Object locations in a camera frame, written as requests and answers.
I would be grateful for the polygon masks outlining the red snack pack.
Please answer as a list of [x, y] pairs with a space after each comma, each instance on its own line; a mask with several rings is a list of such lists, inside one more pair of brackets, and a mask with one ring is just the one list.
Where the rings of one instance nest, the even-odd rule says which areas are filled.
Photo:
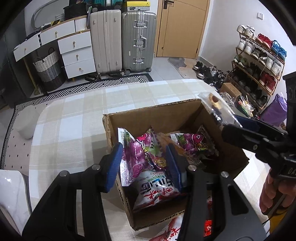
[[212, 233], [212, 199], [207, 200], [207, 213], [206, 213], [206, 220], [204, 224], [204, 237], [210, 236]]

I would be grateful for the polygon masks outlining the small clear cookie pack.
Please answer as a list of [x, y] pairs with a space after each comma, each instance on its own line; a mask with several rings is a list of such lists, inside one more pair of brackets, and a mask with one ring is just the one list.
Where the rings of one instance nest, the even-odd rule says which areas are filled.
[[210, 92], [202, 92], [199, 94], [199, 99], [201, 99], [203, 106], [207, 109], [208, 113], [213, 116], [221, 129], [226, 125], [242, 127], [234, 111], [220, 97]]

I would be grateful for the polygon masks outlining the white noodle snack bag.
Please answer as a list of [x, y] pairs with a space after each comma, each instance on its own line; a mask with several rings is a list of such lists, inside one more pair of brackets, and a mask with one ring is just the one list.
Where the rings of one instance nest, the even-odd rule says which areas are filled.
[[171, 241], [177, 240], [181, 225], [183, 221], [183, 215], [179, 215], [173, 218], [170, 223], [163, 228], [163, 230], [156, 236], [151, 238], [149, 241]]
[[179, 196], [180, 192], [163, 171], [141, 172], [132, 184], [137, 190], [133, 210], [138, 211]]

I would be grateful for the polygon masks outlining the purple grape candy bag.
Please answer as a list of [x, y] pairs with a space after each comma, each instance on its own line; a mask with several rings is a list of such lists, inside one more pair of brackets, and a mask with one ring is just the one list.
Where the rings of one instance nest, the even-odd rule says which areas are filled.
[[166, 171], [165, 154], [153, 127], [136, 138], [124, 128], [117, 131], [118, 142], [123, 145], [119, 169], [123, 187], [131, 185], [143, 171]]

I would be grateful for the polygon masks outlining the purple white snack bag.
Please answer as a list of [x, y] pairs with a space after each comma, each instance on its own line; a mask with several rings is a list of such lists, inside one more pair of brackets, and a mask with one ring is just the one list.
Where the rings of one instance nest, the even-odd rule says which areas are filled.
[[186, 151], [193, 163], [219, 157], [215, 142], [203, 125], [199, 126], [196, 133], [171, 133], [170, 138]]

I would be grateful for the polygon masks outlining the orange bread snack pack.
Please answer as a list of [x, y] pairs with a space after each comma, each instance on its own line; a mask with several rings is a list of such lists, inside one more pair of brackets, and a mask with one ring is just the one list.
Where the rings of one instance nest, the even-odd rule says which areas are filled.
[[202, 164], [201, 160], [199, 160], [197, 156], [190, 155], [185, 149], [183, 149], [180, 145], [175, 143], [168, 135], [164, 133], [157, 133], [157, 140], [161, 147], [163, 156], [165, 156], [166, 154], [166, 146], [168, 146], [169, 144], [172, 144], [180, 156], [186, 157], [189, 164], [192, 164], [192, 165], [194, 164], [196, 166], [199, 166]]

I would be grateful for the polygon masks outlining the shoe rack with shoes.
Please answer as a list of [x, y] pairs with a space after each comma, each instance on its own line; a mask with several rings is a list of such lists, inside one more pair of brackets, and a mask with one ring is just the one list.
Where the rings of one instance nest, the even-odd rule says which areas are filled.
[[236, 31], [240, 39], [228, 78], [262, 112], [281, 80], [287, 52], [278, 41], [256, 34], [252, 26], [239, 25]]

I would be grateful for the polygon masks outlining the SF cardboard box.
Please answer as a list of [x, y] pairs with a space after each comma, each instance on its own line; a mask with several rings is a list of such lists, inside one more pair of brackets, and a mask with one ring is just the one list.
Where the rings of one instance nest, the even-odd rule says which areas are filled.
[[[227, 171], [235, 178], [248, 164], [248, 157], [241, 148], [223, 142], [214, 116], [208, 113], [199, 99], [106, 114], [102, 121], [109, 148], [118, 142], [118, 128], [124, 128], [133, 137], [139, 137], [150, 127], [156, 133], [167, 134], [177, 131], [196, 133], [200, 126], [204, 126], [219, 152], [218, 159], [206, 165], [207, 172], [216, 174], [218, 171]], [[174, 218], [185, 210], [187, 197], [182, 194], [155, 206], [134, 211], [136, 192], [130, 187], [123, 187], [120, 176], [116, 177], [116, 185], [130, 226], [135, 231]]]

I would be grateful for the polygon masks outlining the patterned floor rug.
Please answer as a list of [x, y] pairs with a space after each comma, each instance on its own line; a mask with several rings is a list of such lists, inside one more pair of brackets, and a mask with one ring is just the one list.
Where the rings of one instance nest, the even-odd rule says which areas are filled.
[[40, 97], [29, 98], [24, 101], [18, 102], [14, 106], [14, 112], [11, 117], [10, 123], [8, 125], [8, 129], [4, 138], [4, 142], [1, 150], [1, 168], [3, 169], [5, 167], [6, 149], [8, 147], [11, 131], [13, 130], [13, 124], [19, 112], [22, 111], [27, 106], [36, 106], [38, 104], [49, 104], [49, 102], [52, 100], [81, 93], [84, 91], [96, 90], [103, 87], [110, 87], [114, 85], [122, 85], [122, 84], [137, 83], [137, 82], [139, 83], [153, 82], [153, 79], [151, 75], [149, 75], [149, 73], [133, 74], [133, 75], [123, 76], [123, 77], [109, 77], [103, 80], [96, 80], [91, 82], [88, 81], [83, 84], [78, 84], [78, 85], [67, 87], [61, 90], [56, 90], [51, 93], [42, 95]]

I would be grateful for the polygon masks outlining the checkered tablecloth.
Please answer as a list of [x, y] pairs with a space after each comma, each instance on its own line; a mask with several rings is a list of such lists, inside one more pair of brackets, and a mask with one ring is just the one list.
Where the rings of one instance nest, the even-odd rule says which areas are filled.
[[[60, 171], [84, 171], [107, 154], [104, 114], [198, 98], [214, 92], [201, 80], [177, 79], [114, 85], [59, 98], [41, 112], [29, 155], [29, 194], [32, 210]], [[249, 164], [234, 179], [261, 222], [259, 197], [269, 166], [244, 150]], [[128, 222], [116, 185], [102, 201], [112, 240], [150, 240], [160, 235], [169, 220], [139, 231]]]

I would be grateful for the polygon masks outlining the grey round stool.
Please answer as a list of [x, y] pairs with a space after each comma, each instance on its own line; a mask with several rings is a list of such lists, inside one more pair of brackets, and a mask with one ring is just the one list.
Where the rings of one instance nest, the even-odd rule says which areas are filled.
[[24, 139], [30, 139], [34, 135], [38, 118], [44, 107], [27, 106], [18, 113], [15, 122], [15, 129]]

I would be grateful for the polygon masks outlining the wooden door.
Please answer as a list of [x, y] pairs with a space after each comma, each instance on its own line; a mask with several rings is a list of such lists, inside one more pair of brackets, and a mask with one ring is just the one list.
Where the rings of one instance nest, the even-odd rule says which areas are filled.
[[211, 1], [158, 1], [156, 57], [195, 59], [200, 51]]

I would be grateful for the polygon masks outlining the silver suitcase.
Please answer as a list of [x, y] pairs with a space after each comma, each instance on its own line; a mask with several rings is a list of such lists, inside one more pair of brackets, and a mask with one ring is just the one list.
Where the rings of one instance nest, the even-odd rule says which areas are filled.
[[157, 15], [149, 11], [121, 14], [122, 66], [130, 72], [150, 72], [154, 58]]

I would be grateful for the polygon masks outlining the woven laundry basket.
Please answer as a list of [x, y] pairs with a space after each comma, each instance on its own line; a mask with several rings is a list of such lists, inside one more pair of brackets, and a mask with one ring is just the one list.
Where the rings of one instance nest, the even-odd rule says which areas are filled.
[[37, 61], [33, 65], [46, 92], [54, 91], [64, 84], [65, 77], [60, 66], [59, 54], [53, 47], [48, 49], [46, 57], [37, 56]]

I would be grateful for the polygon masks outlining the white suitcase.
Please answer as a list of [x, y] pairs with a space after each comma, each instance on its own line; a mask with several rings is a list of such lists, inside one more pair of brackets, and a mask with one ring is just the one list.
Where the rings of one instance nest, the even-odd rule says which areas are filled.
[[121, 11], [109, 9], [91, 13], [90, 33], [97, 73], [121, 71]]

